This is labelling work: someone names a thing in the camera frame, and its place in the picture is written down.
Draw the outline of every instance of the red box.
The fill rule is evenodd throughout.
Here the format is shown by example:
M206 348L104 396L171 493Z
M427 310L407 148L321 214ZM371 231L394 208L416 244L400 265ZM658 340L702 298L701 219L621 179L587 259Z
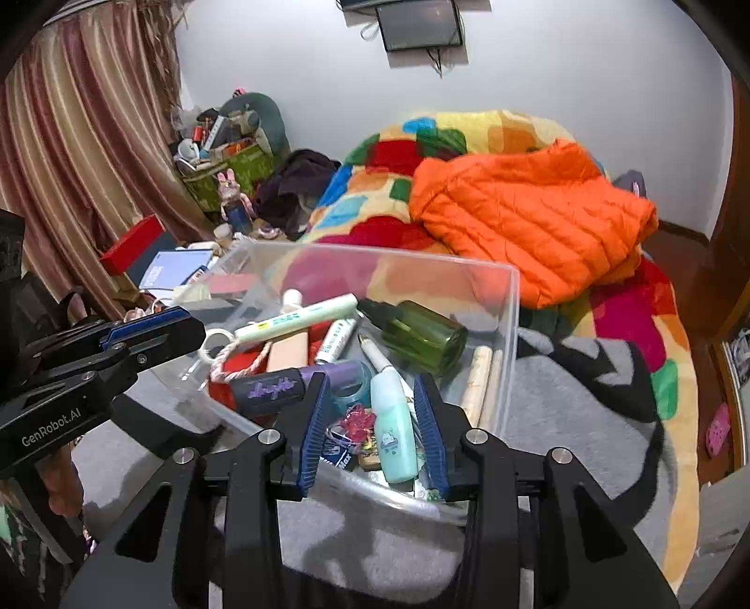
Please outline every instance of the red box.
M123 275L143 251L164 233L159 218L144 217L127 231L100 259L99 262L111 277Z

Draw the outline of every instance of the small toy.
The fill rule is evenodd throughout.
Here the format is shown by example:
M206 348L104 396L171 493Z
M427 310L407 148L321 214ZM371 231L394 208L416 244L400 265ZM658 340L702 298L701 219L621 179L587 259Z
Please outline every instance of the small toy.
M224 221L229 222L235 231L245 232L253 223L253 220L257 218L250 197L242 192L235 179L233 169L228 169L226 175L219 173L216 177L219 180L218 193L221 202L221 217Z
M356 404L349 408L349 412L341 421L341 427L346 431L346 437L362 444L366 442L370 432L375 427L375 415L369 408Z
M365 471L370 472L380 469L380 456L377 451L377 440L375 431L369 430L367 439L359 446L359 466Z

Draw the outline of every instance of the plastic box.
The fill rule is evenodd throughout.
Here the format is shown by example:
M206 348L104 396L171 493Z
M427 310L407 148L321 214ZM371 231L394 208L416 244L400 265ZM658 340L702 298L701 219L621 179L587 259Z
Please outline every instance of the plastic box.
M211 300L190 301L191 290L182 306L203 320L206 328L234 331L249 322L268 319L281 309L281 294L296 288L304 304L352 292L358 297L397 304L413 300L447 317L455 317L469 329L469 340L461 358L460 370L438 379L443 399L459 404L466 387L473 350L480 344L496 353L482 408L480 427L502 437L508 415L508 402L515 362L518 330L518 270L493 262L483 262L429 253L379 247L353 247L334 244L295 244L248 239L237 244L208 274L202 277L211 291ZM194 288L206 294L205 288ZM359 332L370 335L411 384L419 373L380 342L380 330L364 319ZM222 344L215 337L216 345ZM349 341L342 359L366 362L355 337ZM174 389L200 392L193 400L207 404L224 421L246 434L260 427L207 396L208 366L197 357L175 370L161 372ZM410 512L422 518L464 524L466 506L416 499L414 493L385 486L381 472L357 469L347 472L321 463L317 485L330 485L343 492L361 494L374 502Z

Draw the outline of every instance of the pink item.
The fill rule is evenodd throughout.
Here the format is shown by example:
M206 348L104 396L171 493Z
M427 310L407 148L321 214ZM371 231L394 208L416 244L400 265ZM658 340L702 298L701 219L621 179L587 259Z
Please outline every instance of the pink item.
M346 430L347 438L361 444L368 438L368 431L375 427L375 415L372 410L357 404L346 413L340 425Z
M241 187L235 179L234 169L228 169L226 175L218 173L216 175L219 181L219 198L221 199L221 217L224 222L227 220L227 212L225 208L235 203L240 203L244 207L244 211L247 214L247 219L252 222L257 218L255 210L253 210L253 204L250 201L248 195L242 192Z
M722 450L722 446L729 435L732 424L729 421L729 406L724 402L713 416L711 425L706 431L706 450L714 458Z

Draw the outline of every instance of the small bottle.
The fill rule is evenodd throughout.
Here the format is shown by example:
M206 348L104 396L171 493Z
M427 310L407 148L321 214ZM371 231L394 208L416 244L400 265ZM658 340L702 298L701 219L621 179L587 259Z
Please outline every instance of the small bottle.
M389 484L413 480L419 474L412 418L401 377L393 367L376 374L370 384L375 413L375 439L380 466Z
M369 298L358 309L382 330L382 341L427 372L444 374L461 357L469 332L460 323L405 300L396 306Z

